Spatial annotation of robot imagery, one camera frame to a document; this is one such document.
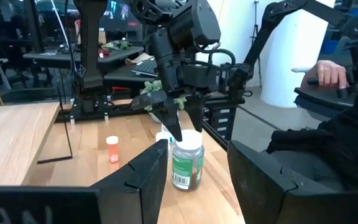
pill bottle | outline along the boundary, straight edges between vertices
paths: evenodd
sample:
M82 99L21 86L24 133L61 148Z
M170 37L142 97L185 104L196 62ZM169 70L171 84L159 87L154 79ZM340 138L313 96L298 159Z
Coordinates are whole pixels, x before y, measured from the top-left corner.
M163 133L168 133L170 136L169 136L169 143L170 144L173 144L175 142L175 138L172 136L171 132L168 130L167 127L165 127L165 125L163 123L161 123L161 132Z
M118 137L110 136L106 138L107 150L109 153L109 161L111 163L117 163L119 159L119 150L118 150Z
M167 149L168 149L168 152L167 152L167 156L168 156L168 161L171 159L172 157L172 146L171 144L169 143L169 139L171 137L171 134L170 133L166 133L166 132L159 132L155 135L155 142L158 142L159 140L161 139L166 139L168 140L168 145L167 145Z
M195 130L182 130L172 154L172 184L179 190L196 190L201 183L204 162L203 137Z

computer screen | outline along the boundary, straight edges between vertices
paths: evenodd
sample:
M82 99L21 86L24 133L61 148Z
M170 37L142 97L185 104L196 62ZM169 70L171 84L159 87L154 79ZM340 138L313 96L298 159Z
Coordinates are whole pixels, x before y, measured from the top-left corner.
M100 28L105 31L127 32L129 5L123 0L109 0L106 12L100 18Z

white bottle cap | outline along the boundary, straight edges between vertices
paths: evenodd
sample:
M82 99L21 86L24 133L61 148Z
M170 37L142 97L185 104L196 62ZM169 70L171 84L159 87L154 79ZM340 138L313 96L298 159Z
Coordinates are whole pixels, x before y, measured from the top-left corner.
M166 139L168 140L168 146L167 146L167 149L169 149L169 138L170 138L170 133L168 132L159 132L155 135L155 142L158 142L159 140L161 139Z
M177 141L177 146L184 150L197 150L203 145L203 136L195 130L182 130L182 141Z
M118 137L117 136L110 136L106 138L107 144L117 144L118 143Z

wooden table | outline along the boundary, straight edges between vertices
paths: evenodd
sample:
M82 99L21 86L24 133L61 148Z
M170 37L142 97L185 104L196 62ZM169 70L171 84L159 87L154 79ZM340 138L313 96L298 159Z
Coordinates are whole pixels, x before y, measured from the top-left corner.
M186 113L180 113L182 128L193 125ZM68 161L36 165L31 185L90 186L125 165L155 142L161 125L149 115L111 118L75 124L69 131L74 158ZM119 137L119 164L110 164L106 138ZM55 124L40 159L67 156L62 124ZM205 131L204 171L201 186L194 192L173 188L170 160L159 223L244 223L231 184L226 152Z
M27 184L56 119L58 103L0 106L0 185Z

hand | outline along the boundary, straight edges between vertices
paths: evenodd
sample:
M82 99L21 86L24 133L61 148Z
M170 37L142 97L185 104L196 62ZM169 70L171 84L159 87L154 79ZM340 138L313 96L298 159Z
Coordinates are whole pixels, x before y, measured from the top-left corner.
M329 60L319 60L316 64L318 81L321 86L346 88L346 69Z

